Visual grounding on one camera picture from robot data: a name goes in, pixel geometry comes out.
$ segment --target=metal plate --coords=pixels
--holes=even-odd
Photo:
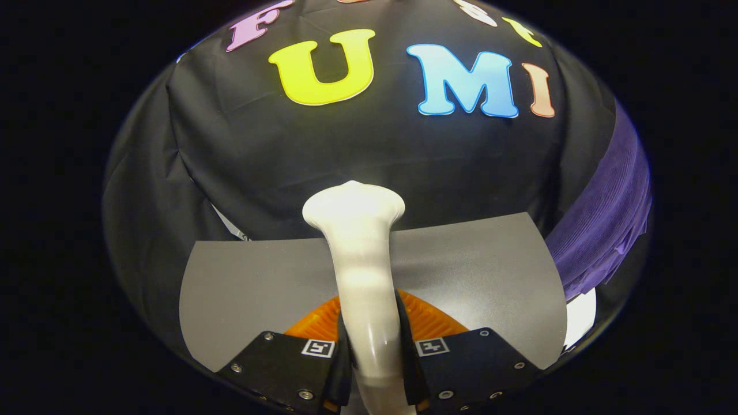
[[[337,357],[333,353],[335,344],[316,349],[320,353],[309,352],[311,345],[326,343],[264,332],[231,361],[231,365],[237,365],[236,371],[227,365],[218,374],[263,399],[262,403],[273,409],[297,414],[327,413],[323,410],[323,393]],[[313,397],[301,398],[300,391],[309,391]]]
[[[559,357],[564,291],[527,213],[392,232],[390,253],[397,289],[468,329],[491,327],[538,368]],[[182,334],[217,372],[259,333],[284,332],[336,295],[325,239],[198,241],[182,281]]]
[[[418,364],[430,390],[429,415],[453,414],[464,406],[487,406],[497,396],[526,387],[541,374],[487,328],[416,344]],[[437,348],[441,344],[446,353],[428,353],[419,346]]]

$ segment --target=white surface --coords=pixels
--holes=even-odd
[[[469,16],[477,19],[478,21],[481,21],[484,24],[488,24],[492,27],[497,27],[497,22],[492,20],[492,18],[489,17],[489,14],[478,6],[467,3],[464,0],[454,0],[454,3],[458,4],[459,7]]]
[[[350,181],[313,195],[303,217],[331,249],[356,382],[372,415],[415,414],[405,398],[390,228],[404,213],[395,192]]]
[[[597,294],[591,289],[587,294],[579,294],[566,305],[566,337],[564,350],[569,349],[590,331],[595,323]]]

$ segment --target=purple fabric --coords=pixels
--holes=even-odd
[[[608,282],[635,240],[646,232],[651,208],[649,166],[620,103],[615,130],[592,179],[546,238],[566,299]]]

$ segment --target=screw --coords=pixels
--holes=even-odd
[[[313,393],[310,391],[299,391],[297,392],[297,395],[304,400],[311,400],[315,398],[315,395],[313,395]]]

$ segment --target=black background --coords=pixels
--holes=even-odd
[[[734,45],[717,3],[496,1],[587,63],[649,154],[656,238],[620,318],[499,414],[727,413],[725,322]],[[252,1],[26,3],[3,52],[4,304],[9,414],[256,414],[144,326],[117,287],[100,225],[103,168],[138,95]]]

